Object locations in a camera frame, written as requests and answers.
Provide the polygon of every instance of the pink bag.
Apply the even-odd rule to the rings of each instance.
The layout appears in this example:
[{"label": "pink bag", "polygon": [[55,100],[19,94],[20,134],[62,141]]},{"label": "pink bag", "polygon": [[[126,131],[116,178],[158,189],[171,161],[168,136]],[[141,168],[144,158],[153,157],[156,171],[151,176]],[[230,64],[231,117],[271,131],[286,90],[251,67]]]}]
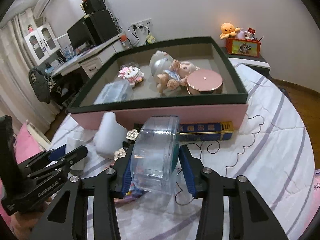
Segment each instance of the pink bag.
[{"label": "pink bag", "polygon": [[314,190],[313,199],[310,207],[310,213],[305,223],[305,229],[308,227],[320,207],[320,170],[315,171],[312,190]]}]

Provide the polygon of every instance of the white cabinet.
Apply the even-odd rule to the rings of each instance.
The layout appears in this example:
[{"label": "white cabinet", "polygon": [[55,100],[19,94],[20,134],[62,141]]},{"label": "white cabinet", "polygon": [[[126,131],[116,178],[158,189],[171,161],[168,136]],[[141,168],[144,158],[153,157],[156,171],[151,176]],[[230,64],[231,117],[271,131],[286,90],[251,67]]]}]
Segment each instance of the white cabinet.
[{"label": "white cabinet", "polygon": [[43,42],[41,41],[37,30],[29,33],[24,40],[29,48],[28,52],[35,65],[39,66],[49,57],[47,50],[42,45]]},{"label": "white cabinet", "polygon": [[28,53],[33,63],[39,66],[49,56],[60,49],[49,24],[45,24],[24,37]]},{"label": "white cabinet", "polygon": [[87,73],[89,78],[92,76],[109,60],[116,54],[116,51],[112,45],[105,48],[102,52],[96,56],[90,57],[85,61],[81,62],[80,65]]},{"label": "white cabinet", "polygon": [[55,41],[56,37],[48,23],[40,26],[37,31],[42,39],[43,46],[47,49],[49,55],[52,55],[60,49],[60,45]]}]

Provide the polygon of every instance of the pink lid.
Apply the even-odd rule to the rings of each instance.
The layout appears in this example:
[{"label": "pink lid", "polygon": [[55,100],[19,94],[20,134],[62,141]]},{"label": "pink lid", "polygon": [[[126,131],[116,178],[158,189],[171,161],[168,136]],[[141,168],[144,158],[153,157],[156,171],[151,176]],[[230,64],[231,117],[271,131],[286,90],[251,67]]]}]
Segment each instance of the pink lid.
[{"label": "pink lid", "polygon": [[198,91],[212,91],[221,87],[222,77],[213,70],[199,69],[187,77],[188,86]]}]

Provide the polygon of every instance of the red storage box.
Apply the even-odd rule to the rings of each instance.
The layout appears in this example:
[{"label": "red storage box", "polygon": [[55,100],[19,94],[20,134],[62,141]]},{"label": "red storage box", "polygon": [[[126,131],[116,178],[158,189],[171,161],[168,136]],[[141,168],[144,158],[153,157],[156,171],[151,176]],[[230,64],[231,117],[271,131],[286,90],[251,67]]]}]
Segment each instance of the red storage box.
[{"label": "red storage box", "polygon": [[259,57],[260,45],[260,41],[226,38],[226,48],[229,54]]}]

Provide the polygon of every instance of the wooden floor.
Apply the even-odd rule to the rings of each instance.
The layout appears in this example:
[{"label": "wooden floor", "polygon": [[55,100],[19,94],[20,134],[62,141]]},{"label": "wooden floor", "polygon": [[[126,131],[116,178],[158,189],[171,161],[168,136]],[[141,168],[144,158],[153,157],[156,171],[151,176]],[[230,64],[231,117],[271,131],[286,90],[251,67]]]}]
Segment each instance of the wooden floor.
[{"label": "wooden floor", "polygon": [[292,104],[297,109],[310,136],[316,169],[320,169],[320,95],[302,90],[296,85],[273,80],[287,90]]}]

